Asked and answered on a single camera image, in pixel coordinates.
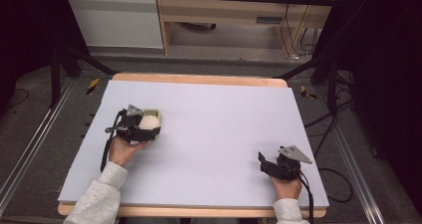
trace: hand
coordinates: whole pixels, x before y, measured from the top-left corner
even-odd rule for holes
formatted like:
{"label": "hand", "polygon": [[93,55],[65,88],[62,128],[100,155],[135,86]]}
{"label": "hand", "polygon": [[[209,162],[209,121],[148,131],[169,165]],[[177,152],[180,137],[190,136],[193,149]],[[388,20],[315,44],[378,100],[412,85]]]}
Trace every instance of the hand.
{"label": "hand", "polygon": [[138,144],[129,144],[123,138],[115,136],[109,147],[108,160],[124,167],[133,158],[136,152],[143,149],[147,143],[147,141],[142,141]]}
{"label": "hand", "polygon": [[298,178],[292,181],[283,181],[272,176],[270,176],[270,178],[276,189],[278,200],[284,198],[299,198],[299,194],[301,194],[302,190],[302,183]]}

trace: tripod leg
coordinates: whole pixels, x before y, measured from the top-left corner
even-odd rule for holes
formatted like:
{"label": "tripod leg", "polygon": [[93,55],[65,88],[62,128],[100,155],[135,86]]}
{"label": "tripod leg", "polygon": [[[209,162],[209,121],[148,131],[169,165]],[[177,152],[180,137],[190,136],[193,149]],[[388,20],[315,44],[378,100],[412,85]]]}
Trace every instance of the tripod leg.
{"label": "tripod leg", "polygon": [[84,53],[78,51],[77,49],[75,49],[71,46],[63,45],[63,48],[68,50],[69,52],[71,52],[74,56],[83,59],[84,61],[89,63],[91,66],[93,66],[93,67],[99,69],[100,71],[106,73],[107,75],[115,75],[115,74],[119,73],[118,71],[110,69],[109,67],[101,64],[97,60],[93,59],[90,56],[85,55]]}
{"label": "tripod leg", "polygon": [[317,67],[318,64],[322,62],[322,60],[323,60],[323,56],[319,56],[319,57],[317,57],[315,59],[312,59],[312,60],[304,63],[303,65],[300,65],[297,68],[294,68],[293,70],[291,70],[291,71],[289,71],[289,72],[287,72],[287,73],[285,73],[285,74],[283,74],[281,76],[273,77],[273,79],[283,79],[283,80],[286,81],[286,80],[294,77],[295,75],[297,75],[297,74],[299,74],[301,72],[306,71],[307,69],[309,69],[311,67]]}
{"label": "tripod leg", "polygon": [[77,63],[77,59],[72,56],[71,53],[66,52],[63,46],[57,47],[57,54],[59,59],[59,63],[62,65],[62,68],[66,71],[69,77],[78,77],[82,70]]}

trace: cable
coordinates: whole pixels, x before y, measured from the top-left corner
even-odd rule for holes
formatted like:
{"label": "cable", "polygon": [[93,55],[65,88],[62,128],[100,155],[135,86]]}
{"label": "cable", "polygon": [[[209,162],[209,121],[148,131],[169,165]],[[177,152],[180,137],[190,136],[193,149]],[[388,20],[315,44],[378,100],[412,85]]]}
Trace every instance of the cable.
{"label": "cable", "polygon": [[[336,107],[336,110],[338,111],[339,109],[343,108],[345,105],[347,105],[347,104],[349,104],[349,103],[351,103],[351,102],[352,102],[352,99],[347,100],[347,101],[345,101],[344,103],[341,103],[340,105],[338,105],[338,106]],[[327,117],[329,117],[330,115],[332,115],[332,112],[328,112],[328,113],[324,114],[323,116],[321,116],[321,117],[317,118],[316,120],[314,120],[314,121],[312,121],[312,122],[310,122],[310,123],[306,124],[306,125],[305,125],[305,128],[310,127],[310,126],[312,126],[312,125],[314,125],[314,124],[316,124],[316,123],[318,123],[318,122],[320,122],[320,121],[323,121],[324,119],[326,119],[326,118],[327,118]]]}
{"label": "cable", "polygon": [[283,45],[285,45],[286,54],[289,54],[288,46],[286,45],[285,39],[283,38],[283,24],[285,23],[285,20],[283,20],[282,27],[280,28],[280,37],[282,38]]}
{"label": "cable", "polygon": [[[334,126],[332,126],[329,130],[328,130],[328,132],[331,132],[332,131],[332,129],[335,127],[335,125]],[[320,134],[312,134],[312,135],[308,135],[308,137],[315,137],[315,136],[322,136],[322,135],[325,135],[325,132],[323,132],[323,133],[320,133]]]}
{"label": "cable", "polygon": [[307,180],[307,183],[304,182],[304,180],[299,176],[298,179],[301,181],[301,183],[304,185],[305,189],[308,192],[308,198],[310,200],[310,223],[314,224],[314,196],[311,193],[310,184],[308,183],[307,177],[302,173],[304,178]]}
{"label": "cable", "polygon": [[335,127],[335,125],[337,124],[337,117],[334,117],[331,122],[329,123],[328,129],[326,130],[326,132],[323,134],[322,139],[319,142],[319,145],[316,148],[316,152],[314,153],[314,158],[317,158],[317,154],[319,153],[320,148],[322,147],[323,142],[325,141],[326,136],[328,135],[328,133]]}
{"label": "cable", "polygon": [[[124,114],[124,110],[117,113],[114,119],[114,123],[112,124],[113,127],[115,127],[115,125],[117,124],[118,118],[122,116],[123,114]],[[110,132],[109,138],[105,143],[105,151],[103,153],[103,158],[102,158],[101,172],[103,172],[103,170],[106,167],[106,159],[108,157],[109,147],[111,146],[111,141],[113,138],[114,138],[114,130]]]}
{"label": "cable", "polygon": [[339,202],[339,203],[347,203],[347,202],[349,202],[350,200],[351,200],[351,198],[353,198],[353,195],[354,195],[354,193],[353,193],[353,186],[351,185],[351,183],[350,183],[350,181],[347,179],[347,177],[345,177],[343,174],[341,174],[340,172],[338,172],[338,171],[335,171],[335,170],[333,170],[333,169],[330,169],[330,168],[319,168],[318,169],[318,171],[319,172],[322,172],[322,171],[329,171],[329,172],[333,172],[333,173],[335,173],[335,174],[337,174],[338,176],[340,176],[346,183],[347,183],[347,185],[348,185],[348,188],[349,188],[349,190],[350,190],[350,194],[348,195],[348,197],[346,198],[346,199],[344,199],[344,200],[341,200],[341,199],[338,199],[338,198],[334,198],[334,197],[332,197],[332,196],[330,196],[330,195],[328,195],[327,197],[329,198],[329,199],[331,199],[331,200],[333,200],[333,201],[336,201],[336,202]]}
{"label": "cable", "polygon": [[16,103],[16,104],[13,104],[13,105],[11,105],[11,106],[7,106],[6,108],[8,109],[8,108],[13,108],[13,107],[16,107],[16,106],[18,106],[18,105],[20,105],[21,103],[23,103],[27,98],[28,98],[28,96],[29,96],[29,92],[27,91],[27,90],[24,90],[24,89],[20,89],[20,88],[18,88],[18,89],[16,89],[15,91],[23,91],[24,93],[25,93],[25,97],[24,97],[24,99],[23,100],[21,100],[20,102],[18,102],[18,103]]}
{"label": "cable", "polygon": [[313,41],[310,44],[304,44],[304,37],[305,37],[305,34],[307,33],[307,31],[308,31],[308,28],[305,28],[304,32],[302,33],[302,37],[301,37],[301,49],[303,51],[309,51],[310,48],[306,48],[305,49],[304,48],[304,45],[305,46],[308,46],[308,47],[312,47],[311,48],[311,55],[312,55],[314,53],[315,47],[317,45],[317,36],[318,36],[317,29],[314,29]]}
{"label": "cable", "polygon": [[310,188],[310,183],[308,182],[307,177],[305,176],[305,174],[303,172],[301,172],[301,175],[305,178],[305,180],[307,182],[304,182],[304,180],[301,178],[300,175],[296,175],[296,173],[292,170],[292,168],[290,166],[288,166],[287,164],[284,163],[284,166],[287,167],[289,169],[289,171],[296,177],[299,179],[299,181],[302,183],[302,185],[305,187],[305,189],[308,192],[308,198],[310,200],[310,223],[314,224],[314,196],[311,193],[311,188]]}
{"label": "cable", "polygon": [[285,13],[285,20],[286,20],[286,24],[288,25],[288,31],[289,31],[289,36],[291,38],[291,48],[293,49],[293,51],[298,54],[298,56],[303,56],[304,54],[300,54],[299,52],[297,52],[295,50],[295,46],[293,45],[293,37],[292,37],[292,32],[290,30],[290,25],[289,25],[289,19],[288,19],[288,12],[289,12],[289,4],[286,4],[286,13]]}

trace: black cable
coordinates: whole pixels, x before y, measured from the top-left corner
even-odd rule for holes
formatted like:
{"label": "black cable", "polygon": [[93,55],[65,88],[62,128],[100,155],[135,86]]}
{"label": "black cable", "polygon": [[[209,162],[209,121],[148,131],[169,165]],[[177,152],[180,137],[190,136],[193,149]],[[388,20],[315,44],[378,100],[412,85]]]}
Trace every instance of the black cable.
{"label": "black cable", "polygon": [[317,46],[317,28],[314,29],[314,35],[315,35],[315,38],[314,38],[313,46],[315,48]]}
{"label": "black cable", "polygon": [[[334,126],[332,126],[332,127],[328,130],[328,132],[331,132],[331,131],[334,129],[334,127],[335,127],[335,125],[334,125]],[[315,137],[315,136],[322,136],[322,135],[325,135],[325,132],[320,133],[320,134],[311,134],[311,135],[308,135],[308,137]]]}
{"label": "black cable", "polygon": [[18,88],[18,89],[16,89],[15,91],[23,91],[24,93],[25,93],[25,97],[24,97],[24,99],[23,100],[21,100],[20,102],[17,102],[16,104],[13,104],[13,105],[11,105],[11,106],[7,106],[6,108],[8,109],[8,108],[13,108],[13,107],[16,107],[16,106],[18,106],[18,105],[20,105],[21,103],[23,103],[27,98],[28,98],[28,96],[29,96],[29,92],[27,91],[27,90],[24,90],[24,89],[20,89],[20,88]]}
{"label": "black cable", "polygon": [[301,54],[299,52],[296,51],[295,46],[293,44],[293,37],[292,37],[292,32],[290,30],[290,25],[289,25],[289,19],[288,19],[288,12],[289,12],[289,4],[286,4],[286,13],[285,13],[285,20],[286,20],[286,24],[288,25],[288,31],[289,31],[289,36],[291,38],[291,48],[293,49],[293,51],[298,55],[298,56],[303,56],[305,54]]}
{"label": "black cable", "polygon": [[338,97],[338,95],[340,95],[342,92],[348,92],[350,94],[350,88],[341,88],[337,93],[335,93],[335,95]]}
{"label": "black cable", "polygon": [[285,45],[286,54],[289,54],[288,46],[286,46],[285,39],[283,38],[283,24],[285,20],[283,20],[282,27],[280,28],[280,37],[282,38],[283,44]]}
{"label": "black cable", "polygon": [[329,123],[328,129],[326,130],[325,134],[323,135],[322,139],[319,142],[319,145],[316,148],[316,152],[314,153],[314,158],[317,158],[317,154],[319,153],[319,150],[322,147],[322,144],[325,141],[326,136],[329,134],[329,131],[332,130],[332,128],[336,125],[336,123],[337,123],[337,117],[334,117]]}
{"label": "black cable", "polygon": [[[122,116],[123,114],[124,114],[124,110],[117,113],[114,119],[114,123],[112,124],[112,127],[115,127],[115,125],[117,124],[118,118]],[[102,165],[100,168],[101,172],[103,172],[103,170],[106,167],[106,159],[108,157],[109,147],[111,146],[111,141],[113,138],[114,138],[114,129],[110,132],[109,138],[105,143],[105,151],[103,152]]]}
{"label": "black cable", "polygon": [[348,81],[345,77],[337,72],[337,81],[345,86],[353,87],[353,83]]}
{"label": "black cable", "polygon": [[307,183],[304,182],[304,180],[299,176],[298,179],[301,181],[301,183],[304,185],[305,189],[308,192],[308,199],[310,200],[310,223],[314,224],[314,196],[311,193],[311,188],[308,183],[307,177],[302,173],[304,178],[307,180]]}
{"label": "black cable", "polygon": [[305,180],[307,182],[304,182],[304,180],[301,178],[300,175],[297,175],[290,166],[288,166],[287,164],[284,163],[284,166],[287,167],[289,169],[289,171],[296,177],[299,179],[299,181],[302,183],[302,185],[305,187],[305,189],[308,192],[308,198],[310,200],[310,223],[314,224],[314,196],[311,193],[311,188],[310,188],[310,183],[308,182],[307,177],[305,176],[305,174],[303,172],[301,172],[302,176],[305,178]]}
{"label": "black cable", "polygon": [[305,52],[306,50],[304,49],[304,37],[305,37],[305,34],[307,33],[307,31],[308,31],[308,28],[305,28],[305,30],[304,30],[304,32],[302,33],[302,37],[301,37],[301,49]]}
{"label": "black cable", "polygon": [[[351,102],[352,102],[352,99],[347,100],[346,102],[344,102],[344,103],[342,103],[342,104],[338,105],[338,106],[337,106],[337,108],[336,108],[336,110],[338,111],[340,108],[344,107],[345,105],[347,105],[347,104],[349,104],[349,103],[351,103]],[[316,123],[318,123],[318,122],[323,121],[324,119],[326,119],[326,118],[327,118],[327,117],[329,117],[330,115],[332,115],[332,112],[328,112],[328,113],[324,114],[323,116],[321,116],[321,117],[317,118],[316,120],[314,120],[314,121],[312,121],[312,122],[310,122],[310,123],[308,123],[308,124],[305,124],[305,128],[310,127],[310,126],[312,126],[312,125],[314,125],[314,124],[316,124]]]}
{"label": "black cable", "polygon": [[319,172],[322,172],[322,171],[329,171],[329,172],[333,172],[333,173],[335,173],[335,174],[337,174],[338,176],[340,176],[346,183],[347,183],[347,185],[348,185],[348,188],[349,188],[349,190],[350,190],[350,194],[348,195],[348,197],[346,198],[346,199],[343,199],[343,200],[341,200],[341,199],[338,199],[338,198],[334,198],[334,197],[332,197],[332,196],[328,196],[328,198],[329,199],[331,199],[331,200],[333,200],[333,201],[335,201],[335,202],[339,202],[339,203],[347,203],[347,202],[349,202],[350,200],[351,200],[351,198],[353,198],[353,195],[354,195],[354,193],[353,193],[353,186],[351,185],[351,183],[350,183],[350,181],[347,179],[347,177],[345,177],[343,174],[341,174],[340,172],[338,172],[338,171],[335,171],[335,170],[333,170],[333,169],[330,169],[330,168],[319,168],[318,169],[318,171]]}

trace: white sleeve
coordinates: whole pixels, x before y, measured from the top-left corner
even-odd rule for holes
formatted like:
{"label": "white sleeve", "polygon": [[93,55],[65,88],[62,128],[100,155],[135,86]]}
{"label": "white sleeve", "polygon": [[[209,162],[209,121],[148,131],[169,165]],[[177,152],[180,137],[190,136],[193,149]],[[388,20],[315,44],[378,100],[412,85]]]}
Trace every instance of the white sleeve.
{"label": "white sleeve", "polygon": [[277,224],[309,224],[302,217],[297,199],[280,199],[273,205],[277,216]]}
{"label": "white sleeve", "polygon": [[120,204],[120,187],[127,170],[108,162],[99,179],[78,200],[64,223],[113,223]]}

